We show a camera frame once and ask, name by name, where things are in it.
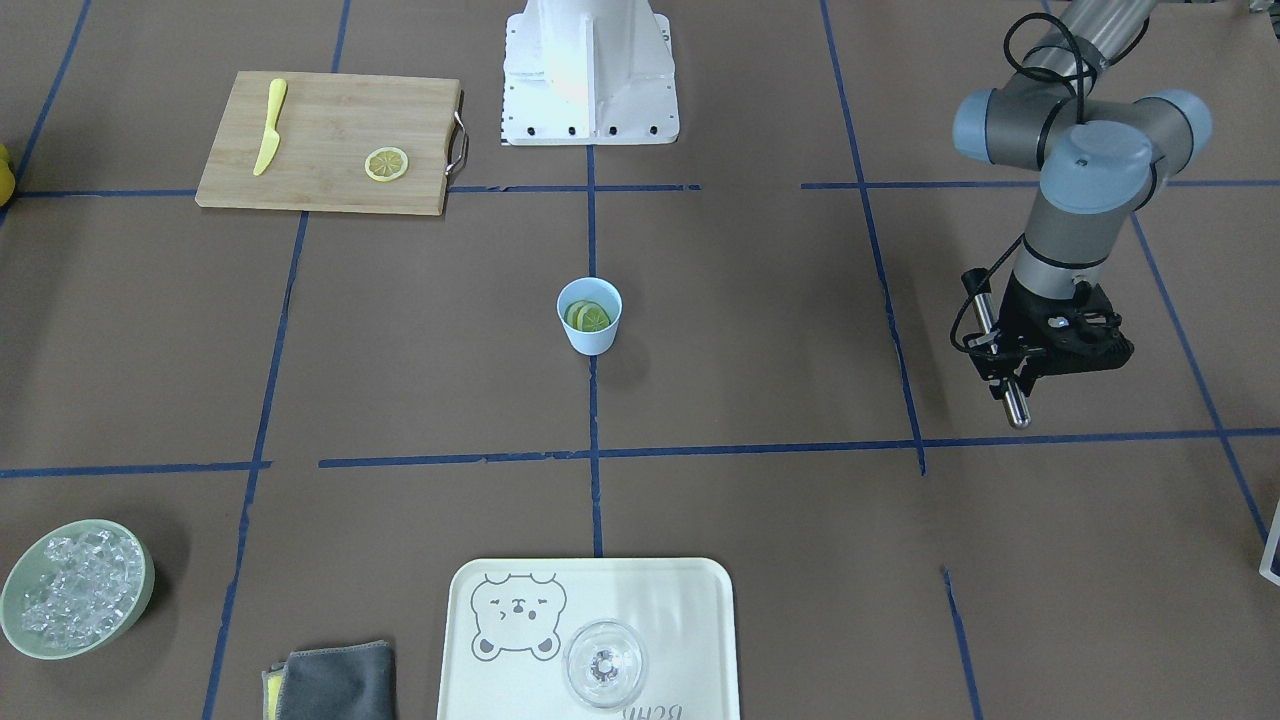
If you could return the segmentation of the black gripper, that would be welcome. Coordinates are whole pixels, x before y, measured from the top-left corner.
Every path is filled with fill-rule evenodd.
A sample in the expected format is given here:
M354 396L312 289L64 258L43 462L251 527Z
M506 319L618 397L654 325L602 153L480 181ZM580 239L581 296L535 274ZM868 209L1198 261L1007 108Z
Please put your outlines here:
M1084 281L1069 299L1047 299L1011 279L997 322L998 352L986 361L986 379L1012 370L1029 395L1042 377L1119 369L1135 351L1121 324L1098 284Z

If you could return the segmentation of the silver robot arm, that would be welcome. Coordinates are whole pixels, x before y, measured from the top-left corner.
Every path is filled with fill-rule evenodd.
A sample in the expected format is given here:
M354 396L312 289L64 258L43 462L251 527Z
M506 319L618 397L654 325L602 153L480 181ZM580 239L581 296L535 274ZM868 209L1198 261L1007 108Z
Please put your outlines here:
M1185 90L1130 102L1093 97L1103 74L1143 40L1153 10L1152 1L1073 1L1059 15L1024 15L1050 32L1021 58L1006 38L1012 77L965 97L954 118L961 155L1039 178L1024 231L1000 256L1012 266L1000 305L992 268L965 272L961 310L977 314L979 329L951 341L1015 427L1028 421L1025 401L1038 379L1129 361L1133 343L1101 284L1105 264L1124 222L1213 136L1208 105Z

